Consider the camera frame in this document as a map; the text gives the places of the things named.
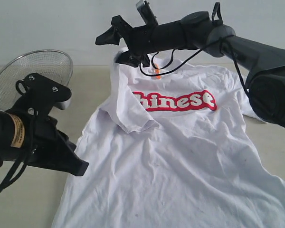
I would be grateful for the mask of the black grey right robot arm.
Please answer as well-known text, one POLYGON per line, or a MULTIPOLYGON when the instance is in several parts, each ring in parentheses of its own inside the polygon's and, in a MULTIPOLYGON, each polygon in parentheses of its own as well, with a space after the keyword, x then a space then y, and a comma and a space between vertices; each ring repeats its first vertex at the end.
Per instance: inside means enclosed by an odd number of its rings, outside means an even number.
POLYGON ((132 67, 148 66, 150 53, 174 49, 230 58, 236 69, 248 70, 240 83, 253 111, 263 121, 285 128, 285 49, 238 37, 222 19, 212 19, 206 11, 166 24, 140 27, 132 27, 121 16, 115 16, 95 44, 118 45, 121 39, 128 50, 117 61, 132 67))

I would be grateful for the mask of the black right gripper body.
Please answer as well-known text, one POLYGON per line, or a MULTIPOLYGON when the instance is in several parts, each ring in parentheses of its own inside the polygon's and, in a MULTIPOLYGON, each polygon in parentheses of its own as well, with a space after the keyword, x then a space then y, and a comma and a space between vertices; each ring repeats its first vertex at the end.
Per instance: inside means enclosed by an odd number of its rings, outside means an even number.
POLYGON ((122 36, 128 47, 128 55, 141 57, 150 53, 159 52, 153 40, 154 31, 158 27, 159 25, 144 25, 134 28, 129 24, 123 25, 122 36))

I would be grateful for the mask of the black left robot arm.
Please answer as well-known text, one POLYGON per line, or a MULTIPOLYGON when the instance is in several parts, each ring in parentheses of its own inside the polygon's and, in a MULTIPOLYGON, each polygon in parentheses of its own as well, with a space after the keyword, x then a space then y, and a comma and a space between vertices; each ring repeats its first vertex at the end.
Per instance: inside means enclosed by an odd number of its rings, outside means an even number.
POLYGON ((57 120, 25 112, 0 111, 0 158, 15 161, 29 152, 28 166, 83 176, 89 163, 75 154, 76 145, 57 129, 57 120))

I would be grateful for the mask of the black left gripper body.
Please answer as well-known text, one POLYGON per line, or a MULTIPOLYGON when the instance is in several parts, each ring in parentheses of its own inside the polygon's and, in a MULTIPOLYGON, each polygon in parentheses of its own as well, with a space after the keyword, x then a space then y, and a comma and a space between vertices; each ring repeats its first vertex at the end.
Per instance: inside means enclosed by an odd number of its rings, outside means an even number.
POLYGON ((71 142, 57 129, 57 119, 34 115, 23 117, 25 140, 23 163, 42 169, 71 171, 71 142))

